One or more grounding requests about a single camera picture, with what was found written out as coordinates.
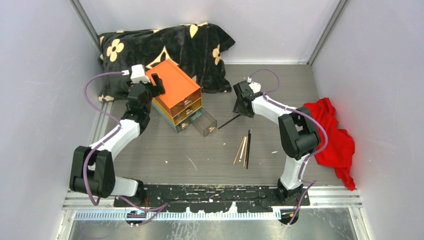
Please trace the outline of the orange drawer organizer box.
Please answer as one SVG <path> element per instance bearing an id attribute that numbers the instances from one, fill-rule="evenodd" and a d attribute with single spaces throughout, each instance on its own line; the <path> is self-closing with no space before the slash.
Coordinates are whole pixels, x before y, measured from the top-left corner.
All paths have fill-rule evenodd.
<path id="1" fill-rule="evenodd" d="M 179 133 L 203 105 L 201 87 L 170 59 L 146 71 L 150 78 L 153 74 L 162 80 L 165 93 L 155 97 L 152 106 Z"/>

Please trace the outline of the black makeup pencil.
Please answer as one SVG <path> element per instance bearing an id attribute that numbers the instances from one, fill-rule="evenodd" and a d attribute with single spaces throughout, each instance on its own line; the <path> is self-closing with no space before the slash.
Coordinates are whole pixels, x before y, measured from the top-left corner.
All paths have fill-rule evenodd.
<path id="1" fill-rule="evenodd" d="M 251 147 L 251 136 L 252 131 L 248 130 L 247 142 L 246 142 L 246 154 L 245 154 L 245 168 L 249 168 L 249 157 L 250 157 L 250 147 Z"/>

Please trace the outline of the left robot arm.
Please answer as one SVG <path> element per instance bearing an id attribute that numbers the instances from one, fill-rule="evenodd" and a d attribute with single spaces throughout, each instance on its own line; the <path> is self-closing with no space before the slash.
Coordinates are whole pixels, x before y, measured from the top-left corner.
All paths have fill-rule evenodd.
<path id="1" fill-rule="evenodd" d="M 143 182 L 115 174 L 114 159 L 150 122 L 152 100 L 163 95 L 165 87 L 157 73 L 137 80 L 130 77 L 126 111 L 116 127 L 90 146 L 78 146 L 73 153 L 69 188 L 90 197 L 125 196 L 133 206 L 146 200 Z"/>

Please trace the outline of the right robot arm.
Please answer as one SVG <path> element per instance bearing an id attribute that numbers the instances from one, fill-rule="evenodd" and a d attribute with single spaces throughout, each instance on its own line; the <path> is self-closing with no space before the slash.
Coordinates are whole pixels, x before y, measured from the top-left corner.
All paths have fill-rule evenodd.
<path id="1" fill-rule="evenodd" d="M 261 92 L 259 83 L 243 80 L 233 85 L 233 89 L 234 113 L 249 118 L 260 115 L 278 126 L 286 160 L 276 195 L 281 204 L 291 205 L 302 193 L 307 162 L 321 144 L 317 121 L 305 106 L 292 108 L 273 100 Z"/>

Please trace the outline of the clear bottom drawer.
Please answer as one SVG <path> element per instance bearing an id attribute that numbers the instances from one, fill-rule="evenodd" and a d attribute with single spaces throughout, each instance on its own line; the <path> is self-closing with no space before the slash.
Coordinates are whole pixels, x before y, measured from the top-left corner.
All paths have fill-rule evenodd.
<path id="1" fill-rule="evenodd" d="M 189 121 L 203 137 L 217 129 L 217 120 L 202 107 L 189 116 Z"/>

